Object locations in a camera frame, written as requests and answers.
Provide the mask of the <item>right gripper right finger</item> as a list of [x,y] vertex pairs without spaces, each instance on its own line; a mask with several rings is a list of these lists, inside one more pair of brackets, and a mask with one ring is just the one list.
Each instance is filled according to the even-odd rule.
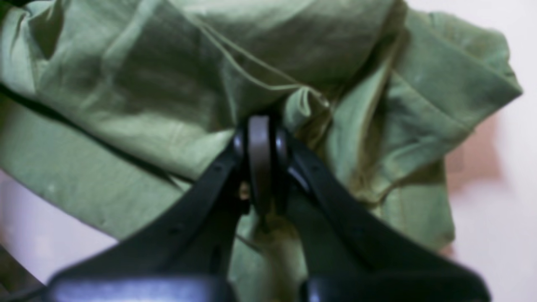
[[489,302],[481,277],[370,214],[283,126],[273,128],[276,211],[299,233],[301,302]]

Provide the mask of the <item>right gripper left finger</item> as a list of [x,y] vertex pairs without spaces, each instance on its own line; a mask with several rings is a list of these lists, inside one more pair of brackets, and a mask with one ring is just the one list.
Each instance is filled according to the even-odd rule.
[[123,242],[57,273],[48,302],[235,302],[236,227],[270,208],[271,122],[255,115],[169,210]]

